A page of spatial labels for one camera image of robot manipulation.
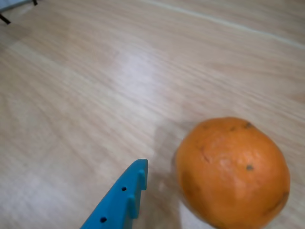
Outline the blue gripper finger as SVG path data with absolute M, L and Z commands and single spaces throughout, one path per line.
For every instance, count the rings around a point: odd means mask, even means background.
M 83 229 L 131 229 L 139 216 L 141 192 L 147 189 L 148 160 L 134 161 L 82 225 Z

